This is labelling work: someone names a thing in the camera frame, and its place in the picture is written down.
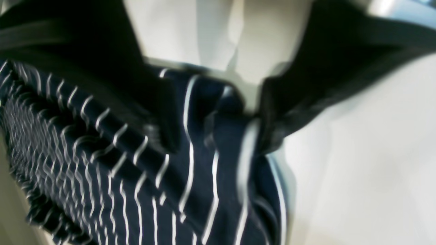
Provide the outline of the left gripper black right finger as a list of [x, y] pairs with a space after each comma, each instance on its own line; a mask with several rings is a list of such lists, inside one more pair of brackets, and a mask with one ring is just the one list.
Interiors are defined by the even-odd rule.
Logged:
[[289, 67], [263, 82], [260, 152], [381, 77], [435, 53], [434, 0], [314, 0]]

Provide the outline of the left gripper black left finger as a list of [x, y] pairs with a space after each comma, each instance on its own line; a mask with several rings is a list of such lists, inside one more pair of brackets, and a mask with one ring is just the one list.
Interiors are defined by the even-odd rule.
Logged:
[[122, 0], [20, 0], [1, 15], [1, 57], [82, 88], [153, 149], [179, 150], [175, 89], [143, 60]]

